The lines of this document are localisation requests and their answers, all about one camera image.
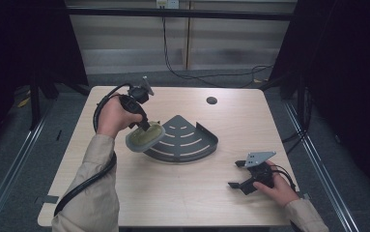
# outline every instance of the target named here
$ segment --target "handheld controller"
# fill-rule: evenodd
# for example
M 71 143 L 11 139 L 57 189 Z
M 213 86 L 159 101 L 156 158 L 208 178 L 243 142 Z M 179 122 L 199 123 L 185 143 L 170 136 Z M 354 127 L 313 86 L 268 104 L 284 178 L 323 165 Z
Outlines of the handheld controller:
M 137 127 L 142 128 L 143 131 L 147 131 L 150 127 L 148 123 L 148 117 L 143 110 L 140 104 L 143 104 L 148 101 L 149 95 L 153 95 L 154 92 L 149 85 L 146 76 L 143 77 L 143 86 L 134 86 L 128 89 L 127 95 L 120 95 L 119 100 L 121 102 L 122 107 L 127 112 L 133 114 L 140 114 L 142 115 L 142 121 L 139 123 L 132 123 L 129 125 L 129 128 L 132 129 L 135 125 Z
M 242 167 L 244 164 L 245 161 L 243 160 L 236 161 L 237 167 Z M 247 167 L 247 170 L 250 172 L 251 178 L 241 184 L 230 182 L 229 186 L 232 189 L 240 189 L 245 195 L 248 195 L 249 193 L 257 190 L 253 186 L 254 182 L 261 182 L 269 188 L 274 187 L 274 182 L 272 181 L 272 170 L 266 162 L 263 162 L 257 166 Z
M 232 189 L 240 189 L 245 195 L 248 195 L 249 193 L 257 190 L 254 186 L 254 182 L 260 182 L 269 188 L 274 187 L 274 181 L 272 180 L 272 174 L 274 172 L 283 174 L 288 181 L 290 182 L 290 187 L 293 191 L 296 191 L 296 185 L 294 185 L 293 180 L 291 179 L 290 174 L 283 169 L 284 171 L 278 170 L 278 169 L 272 169 L 271 166 L 266 163 L 266 160 L 271 158 L 275 155 L 275 152 L 257 152 L 257 153 L 249 153 L 247 155 L 246 160 L 238 160 L 236 161 L 237 167 L 244 167 L 246 168 L 250 174 L 251 178 L 244 181 L 243 183 L 239 184 L 236 182 L 229 182 L 229 186 Z

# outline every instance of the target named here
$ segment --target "hand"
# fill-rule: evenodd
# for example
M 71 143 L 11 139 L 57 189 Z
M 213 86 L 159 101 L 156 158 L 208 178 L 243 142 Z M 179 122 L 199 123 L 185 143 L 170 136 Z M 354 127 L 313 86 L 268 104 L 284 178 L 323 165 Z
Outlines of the hand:
M 267 160 L 268 165 L 274 165 L 271 161 Z M 268 195 L 281 207 L 285 207 L 288 203 L 299 200 L 299 196 L 291 189 L 290 185 L 284 180 L 279 173 L 272 174 L 272 180 L 274 181 L 274 188 L 269 188 L 260 182 L 254 182 L 253 186 Z
M 124 110 L 116 95 L 118 94 L 115 94 L 100 112 L 97 134 L 115 138 L 119 131 L 127 128 L 131 123 L 142 121 L 142 115 L 132 114 Z

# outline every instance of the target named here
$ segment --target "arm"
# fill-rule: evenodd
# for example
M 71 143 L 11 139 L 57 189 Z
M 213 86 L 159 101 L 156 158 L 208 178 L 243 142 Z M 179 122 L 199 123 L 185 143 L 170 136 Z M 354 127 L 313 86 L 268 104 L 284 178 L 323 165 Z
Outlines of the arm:
M 112 98 L 100 113 L 97 134 L 92 138 L 67 193 L 101 171 L 110 161 L 115 137 L 141 115 L 126 112 Z M 103 178 L 79 193 L 53 220 L 53 231 L 118 231 L 119 200 L 115 190 L 116 166 Z
M 259 182 L 255 182 L 253 185 L 284 208 L 287 218 L 301 231 L 328 231 L 328 228 L 310 201 L 299 199 L 299 196 L 290 188 L 279 173 L 273 173 L 272 178 L 274 188 L 269 188 Z

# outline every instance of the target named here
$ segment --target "black curtain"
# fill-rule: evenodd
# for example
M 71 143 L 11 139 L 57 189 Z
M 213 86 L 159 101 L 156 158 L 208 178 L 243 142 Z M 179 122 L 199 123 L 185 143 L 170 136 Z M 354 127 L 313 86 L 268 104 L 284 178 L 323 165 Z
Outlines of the black curtain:
M 285 98 L 302 81 L 370 178 L 370 0 L 298 1 L 295 14 L 320 17 L 290 23 L 270 79 L 293 73 Z
M 65 7 L 63 0 L 0 0 L 0 124 L 14 102 L 14 90 L 36 76 L 40 87 L 53 82 L 87 85 L 87 77 L 65 14 L 18 7 Z

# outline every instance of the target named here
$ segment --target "beige sleeve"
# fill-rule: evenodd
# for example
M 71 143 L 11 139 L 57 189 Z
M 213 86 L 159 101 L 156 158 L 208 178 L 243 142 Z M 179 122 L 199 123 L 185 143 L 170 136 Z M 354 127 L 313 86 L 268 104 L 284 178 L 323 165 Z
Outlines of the beige sleeve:
M 285 207 L 286 215 L 304 232 L 329 231 L 309 200 L 295 200 Z
M 101 171 L 113 156 L 115 141 L 95 135 L 67 193 Z M 118 231 L 119 200 L 115 190 L 116 165 L 80 192 L 53 220 L 52 231 Z

